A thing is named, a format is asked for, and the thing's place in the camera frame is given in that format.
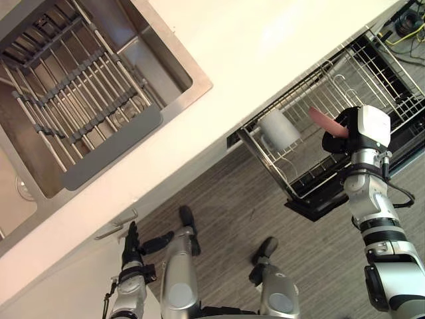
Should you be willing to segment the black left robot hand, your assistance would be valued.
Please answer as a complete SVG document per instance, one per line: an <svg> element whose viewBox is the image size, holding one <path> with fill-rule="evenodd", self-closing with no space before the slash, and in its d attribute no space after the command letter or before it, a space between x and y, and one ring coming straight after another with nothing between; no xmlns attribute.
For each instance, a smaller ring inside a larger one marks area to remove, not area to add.
<svg viewBox="0 0 425 319"><path fill-rule="evenodd" d="M150 255L164 249L173 239L175 233L168 233L150 239L144 243L139 241L138 228L135 221L129 224L129 229L125 237L124 250L122 252L122 268L131 262L142 263L142 256Z"/></svg>

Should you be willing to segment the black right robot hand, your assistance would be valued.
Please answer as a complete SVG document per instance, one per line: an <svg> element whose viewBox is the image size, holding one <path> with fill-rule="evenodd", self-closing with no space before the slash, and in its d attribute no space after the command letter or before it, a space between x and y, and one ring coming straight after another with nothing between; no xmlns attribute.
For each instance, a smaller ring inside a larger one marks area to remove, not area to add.
<svg viewBox="0 0 425 319"><path fill-rule="evenodd" d="M390 117L370 105L346 108L335 122L348 130L347 137L333 135L328 129L322 137L322 147L332 154L353 154L363 149L384 153L390 144Z"/></svg>

